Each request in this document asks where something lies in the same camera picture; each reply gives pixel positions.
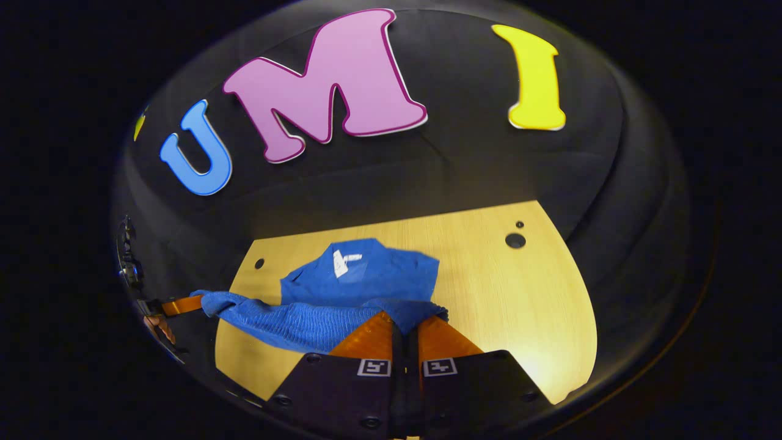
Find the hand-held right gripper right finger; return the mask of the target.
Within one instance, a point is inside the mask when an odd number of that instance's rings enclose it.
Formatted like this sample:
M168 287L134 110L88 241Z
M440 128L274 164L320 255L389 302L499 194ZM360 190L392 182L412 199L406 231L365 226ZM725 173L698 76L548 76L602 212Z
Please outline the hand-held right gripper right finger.
M421 439L526 439L553 404L505 349L483 351L431 317L415 332L418 373L407 396L407 427Z

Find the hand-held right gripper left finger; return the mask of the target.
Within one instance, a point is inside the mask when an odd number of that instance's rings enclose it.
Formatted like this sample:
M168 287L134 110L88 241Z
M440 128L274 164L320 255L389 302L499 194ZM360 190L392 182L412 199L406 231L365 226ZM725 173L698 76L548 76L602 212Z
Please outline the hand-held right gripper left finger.
M380 312L330 353L304 354L269 398L271 412L321 438L402 438L400 339L389 313Z

